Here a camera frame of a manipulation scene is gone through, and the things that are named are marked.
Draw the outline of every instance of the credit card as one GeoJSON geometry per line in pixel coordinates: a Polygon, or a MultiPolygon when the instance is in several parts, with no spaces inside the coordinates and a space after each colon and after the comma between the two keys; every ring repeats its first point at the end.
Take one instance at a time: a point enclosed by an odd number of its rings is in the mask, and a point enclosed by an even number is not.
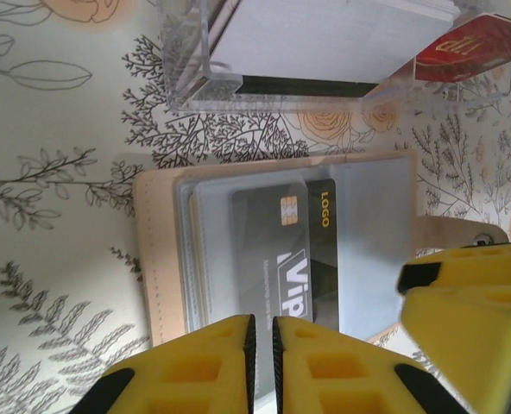
{"type": "Polygon", "coordinates": [[[417,56],[415,78],[459,82],[511,61],[511,20],[483,14],[444,34],[417,56]]]}
{"type": "Polygon", "coordinates": [[[274,316],[312,321],[307,188],[303,183],[236,191],[231,221],[241,313],[255,315],[255,397],[274,390],[274,316]]]}

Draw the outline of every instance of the printed background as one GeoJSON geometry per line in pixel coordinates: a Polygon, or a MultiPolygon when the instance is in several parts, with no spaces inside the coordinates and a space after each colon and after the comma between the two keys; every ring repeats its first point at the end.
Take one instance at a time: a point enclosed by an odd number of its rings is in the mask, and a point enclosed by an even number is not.
{"type": "MultiPolygon", "coordinates": [[[[450,115],[174,115],[158,31],[147,0],[0,0],[0,413],[69,411],[148,346],[142,170],[410,147],[421,213],[511,237],[511,65],[464,86],[508,98],[450,115]]],[[[380,343],[439,375],[401,329],[380,343]]]]}

